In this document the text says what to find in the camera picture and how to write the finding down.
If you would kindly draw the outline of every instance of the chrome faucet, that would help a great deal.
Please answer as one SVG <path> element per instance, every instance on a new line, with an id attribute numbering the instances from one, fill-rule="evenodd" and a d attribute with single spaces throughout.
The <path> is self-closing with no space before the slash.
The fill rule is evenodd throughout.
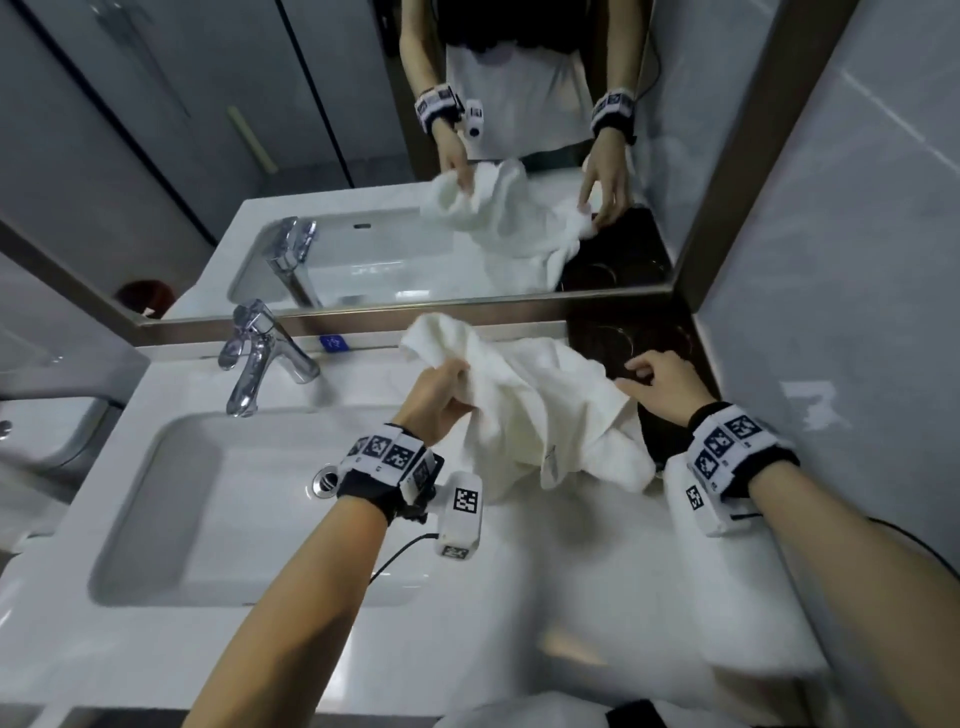
<path id="1" fill-rule="evenodd" d="M 225 343 L 217 363 L 225 372 L 240 360 L 250 342 L 250 356 L 227 401 L 227 414 L 249 417 L 256 412 L 256 394 L 270 363 L 277 357 L 294 381 L 306 384 L 320 375 L 320 367 L 294 343 L 267 305 L 259 299 L 233 310 L 233 335 Z"/>
<path id="2" fill-rule="evenodd" d="M 321 308 L 320 298 L 306 271 L 306 257 L 317 237 L 317 221 L 285 217 L 277 228 L 268 230 L 273 240 L 263 251 L 267 265 L 290 291 L 298 306 Z"/>

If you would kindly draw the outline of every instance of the person's left hand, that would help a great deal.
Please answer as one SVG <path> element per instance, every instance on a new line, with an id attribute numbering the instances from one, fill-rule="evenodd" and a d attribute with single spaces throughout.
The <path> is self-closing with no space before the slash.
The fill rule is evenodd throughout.
<path id="1" fill-rule="evenodd" d="M 437 369 L 423 370 L 396 413 L 394 425 L 406 427 L 429 448 L 439 443 L 457 420 L 473 410 L 453 399 L 457 379 L 467 369 L 466 361 L 447 359 Z"/>
<path id="2" fill-rule="evenodd" d="M 618 129 L 600 130 L 587 161 L 584 184 L 580 188 L 580 205 L 586 205 L 593 184 L 599 180 L 603 205 L 593 225 L 598 230 L 620 219 L 631 205 L 630 180 L 627 172 L 627 139 Z"/>

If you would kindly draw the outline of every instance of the hand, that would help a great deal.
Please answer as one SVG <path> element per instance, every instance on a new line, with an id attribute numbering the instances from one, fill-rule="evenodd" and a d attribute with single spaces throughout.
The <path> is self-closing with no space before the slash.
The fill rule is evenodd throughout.
<path id="1" fill-rule="evenodd" d="M 469 369 L 466 361 L 447 359 L 437 369 L 425 369 L 394 417 L 394 425 L 406 427 L 429 448 L 439 443 L 457 420 L 473 410 L 453 399 L 457 379 Z"/>
<path id="2" fill-rule="evenodd" d="M 443 119 L 433 122 L 433 138 L 440 155 L 440 171 L 457 170 L 457 184 L 468 195 L 473 194 L 473 167 L 467 161 L 467 147 L 460 135 Z"/>
<path id="3" fill-rule="evenodd" d="M 652 374 L 654 380 L 647 385 L 621 378 L 616 381 L 617 388 L 674 425 L 686 427 L 698 409 L 716 401 L 693 365 L 676 352 L 642 353 L 624 366 L 640 376 Z"/>
<path id="4" fill-rule="evenodd" d="M 583 206 L 590 199 L 593 183 L 600 181 L 603 205 L 593 219 L 598 230 L 619 220 L 632 203 L 626 155 L 627 139 L 623 132 L 611 127 L 601 129 L 590 149 L 584 184 L 580 188 L 580 205 Z"/>

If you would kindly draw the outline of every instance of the reflected sink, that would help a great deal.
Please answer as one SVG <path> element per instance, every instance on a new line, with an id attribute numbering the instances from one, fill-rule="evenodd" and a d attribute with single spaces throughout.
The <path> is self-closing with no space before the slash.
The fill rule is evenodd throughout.
<path id="1" fill-rule="evenodd" d="M 306 260 L 307 275 L 324 308 L 374 303 L 412 303 L 466 295 L 451 271 L 472 266 L 457 257 L 451 231 L 424 221 L 417 208 L 324 215 Z M 289 302 L 286 288 L 263 259 L 279 227 L 256 236 L 229 289 L 231 303 L 258 298 Z"/>
<path id="2" fill-rule="evenodd" d="M 308 495 L 314 475 L 394 412 L 327 407 L 169 424 L 101 553 L 92 597 L 105 606 L 253 604 L 336 502 Z M 435 525 L 434 517 L 426 526 L 395 522 L 377 564 Z M 364 606 L 409 602 L 438 559 L 432 544 L 406 551 Z"/>

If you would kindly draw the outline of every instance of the forearm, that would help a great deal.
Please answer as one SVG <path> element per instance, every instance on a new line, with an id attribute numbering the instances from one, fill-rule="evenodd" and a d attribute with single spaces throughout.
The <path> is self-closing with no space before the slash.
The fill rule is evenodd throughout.
<path id="1" fill-rule="evenodd" d="M 639 0 L 610 0 L 607 30 L 607 88 L 636 90 L 643 51 L 643 13 Z"/>
<path id="2" fill-rule="evenodd" d="M 955 725 L 960 585 L 790 463 L 768 467 L 750 493 L 777 536 L 809 565 L 916 724 Z"/>
<path id="3" fill-rule="evenodd" d="M 387 521 L 338 500 L 247 615 L 184 728 L 306 725 L 360 609 Z"/>
<path id="4" fill-rule="evenodd" d="M 426 89 L 440 82 L 437 71 L 427 52 L 429 25 L 424 0 L 403 0 L 403 15 L 400 22 L 400 60 L 407 83 L 420 96 Z"/>

